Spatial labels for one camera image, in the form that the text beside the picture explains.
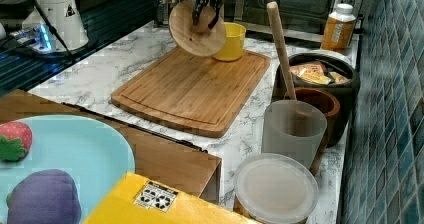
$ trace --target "blue tile wall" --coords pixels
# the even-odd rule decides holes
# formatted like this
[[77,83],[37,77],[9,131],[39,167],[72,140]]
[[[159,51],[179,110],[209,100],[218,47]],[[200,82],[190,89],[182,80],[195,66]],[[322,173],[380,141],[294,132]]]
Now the blue tile wall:
[[341,223],[424,223],[424,0],[374,0]]

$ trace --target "light blue plate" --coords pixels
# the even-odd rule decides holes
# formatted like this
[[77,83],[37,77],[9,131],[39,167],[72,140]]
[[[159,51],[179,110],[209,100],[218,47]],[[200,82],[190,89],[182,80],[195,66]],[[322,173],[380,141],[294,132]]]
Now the light blue plate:
[[33,132],[31,150],[20,162],[0,161],[0,222],[6,224],[6,197],[31,173],[60,169],[75,181],[83,221],[125,172],[134,172],[134,156],[112,127],[85,117],[48,115],[20,120]]

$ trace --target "plastic container lid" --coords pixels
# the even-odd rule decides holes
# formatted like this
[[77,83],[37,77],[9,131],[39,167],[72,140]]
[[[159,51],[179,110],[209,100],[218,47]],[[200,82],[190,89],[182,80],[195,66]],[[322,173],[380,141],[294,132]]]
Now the plastic container lid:
[[349,4],[337,4],[336,11],[343,14],[352,14],[353,7]]
[[318,202],[318,185],[309,170],[279,154],[247,158],[238,166],[234,184],[243,207],[267,224],[302,221]]

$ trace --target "wooden pestle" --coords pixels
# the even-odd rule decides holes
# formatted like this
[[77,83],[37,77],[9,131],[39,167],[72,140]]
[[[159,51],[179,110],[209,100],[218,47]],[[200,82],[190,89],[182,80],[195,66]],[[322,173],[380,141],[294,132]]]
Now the wooden pestle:
[[280,60],[281,72],[284,76],[287,92],[291,100],[296,100],[294,91],[293,78],[290,73],[289,58],[287,57],[286,42],[284,41],[284,32],[281,25],[280,14],[278,12],[277,3],[270,2],[266,5],[268,11],[269,23],[271,25],[272,37],[274,38],[275,47],[277,49],[278,59]]

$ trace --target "yellow box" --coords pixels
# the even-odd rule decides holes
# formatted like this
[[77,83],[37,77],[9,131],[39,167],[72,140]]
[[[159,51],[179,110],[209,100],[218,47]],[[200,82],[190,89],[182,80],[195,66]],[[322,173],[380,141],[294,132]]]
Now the yellow box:
[[128,172],[83,223],[217,224],[258,222],[159,182]]

